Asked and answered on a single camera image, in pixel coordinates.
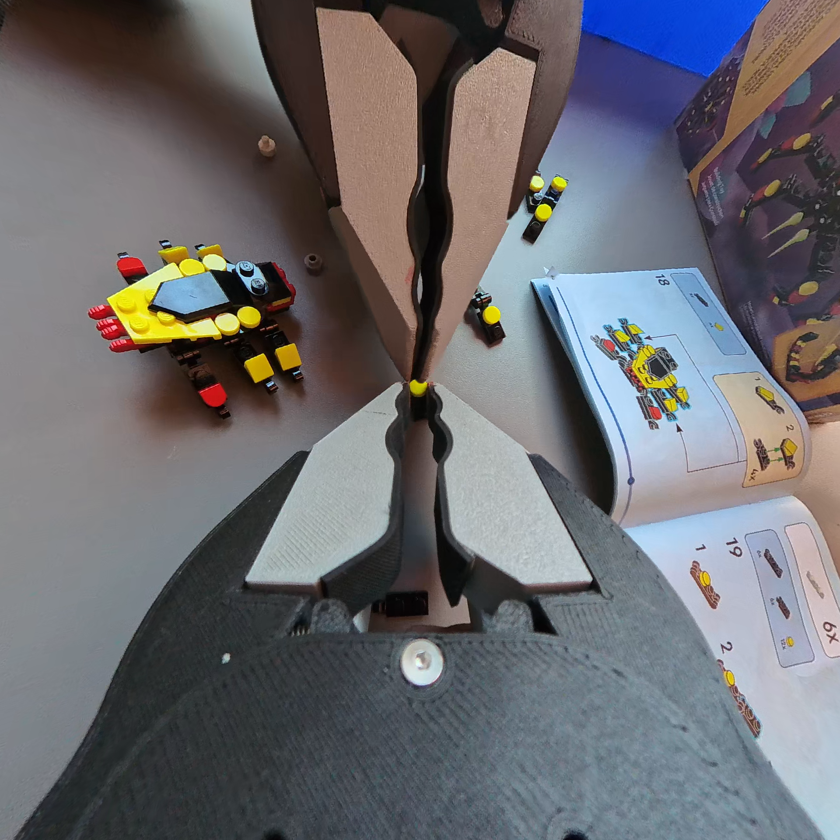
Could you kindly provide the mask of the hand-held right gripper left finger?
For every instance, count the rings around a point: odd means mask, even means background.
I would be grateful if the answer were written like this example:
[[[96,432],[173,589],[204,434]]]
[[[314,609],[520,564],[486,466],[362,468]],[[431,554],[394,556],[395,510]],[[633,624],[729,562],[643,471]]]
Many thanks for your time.
[[[249,587],[383,597],[401,566],[409,395],[394,384],[315,444],[245,577]]]

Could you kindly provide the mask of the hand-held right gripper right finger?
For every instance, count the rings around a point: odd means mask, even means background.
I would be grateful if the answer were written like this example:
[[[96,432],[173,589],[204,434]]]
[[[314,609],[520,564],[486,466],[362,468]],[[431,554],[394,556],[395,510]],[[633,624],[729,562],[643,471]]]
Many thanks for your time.
[[[441,385],[428,392],[435,527],[450,605],[588,589],[592,575],[529,454]]]

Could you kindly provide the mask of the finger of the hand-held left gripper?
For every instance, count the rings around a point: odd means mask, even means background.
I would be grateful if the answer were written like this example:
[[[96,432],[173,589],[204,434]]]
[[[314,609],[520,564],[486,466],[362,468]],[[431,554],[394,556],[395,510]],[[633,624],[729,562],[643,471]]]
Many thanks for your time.
[[[455,83],[443,165],[448,244],[422,381],[433,373],[507,229],[535,70],[534,60],[497,48]]]
[[[339,206],[329,210],[383,344],[403,378],[420,334],[413,282],[418,258],[407,216],[417,194],[418,109],[434,84],[434,19],[389,5],[317,9]]]

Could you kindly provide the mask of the lego instruction booklet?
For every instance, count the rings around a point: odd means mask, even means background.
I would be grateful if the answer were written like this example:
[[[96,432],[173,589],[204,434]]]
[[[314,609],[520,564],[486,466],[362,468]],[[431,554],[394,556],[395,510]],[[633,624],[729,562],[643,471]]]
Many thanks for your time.
[[[698,269],[533,288],[611,452],[612,518],[707,639],[752,734],[838,739],[838,579],[793,496],[810,436]]]

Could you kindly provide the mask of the yellow black lego model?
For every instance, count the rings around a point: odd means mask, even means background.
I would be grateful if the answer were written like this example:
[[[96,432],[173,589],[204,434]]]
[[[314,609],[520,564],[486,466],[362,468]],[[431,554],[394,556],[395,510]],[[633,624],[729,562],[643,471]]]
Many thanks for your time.
[[[298,347],[274,316],[296,297],[273,261],[228,260],[220,245],[186,247],[160,242],[163,267],[148,271],[141,259],[119,253],[116,268],[127,286],[88,311],[114,353],[165,348],[203,403],[229,417],[227,394],[204,363],[202,347],[229,349],[248,378],[277,391],[275,367],[302,380]]]

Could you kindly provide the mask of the purple yellow lego box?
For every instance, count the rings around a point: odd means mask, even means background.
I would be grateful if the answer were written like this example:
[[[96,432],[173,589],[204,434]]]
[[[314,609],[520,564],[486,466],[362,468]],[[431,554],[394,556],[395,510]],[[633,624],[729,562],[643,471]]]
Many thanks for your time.
[[[682,112],[679,151],[744,338],[839,418],[839,2],[772,1]]]

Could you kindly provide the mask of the blue plastic bin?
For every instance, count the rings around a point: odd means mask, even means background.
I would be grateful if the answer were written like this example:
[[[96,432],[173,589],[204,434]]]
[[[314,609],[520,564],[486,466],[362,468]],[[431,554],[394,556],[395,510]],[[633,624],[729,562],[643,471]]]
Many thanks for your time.
[[[764,1],[584,1],[582,28],[706,77]]]

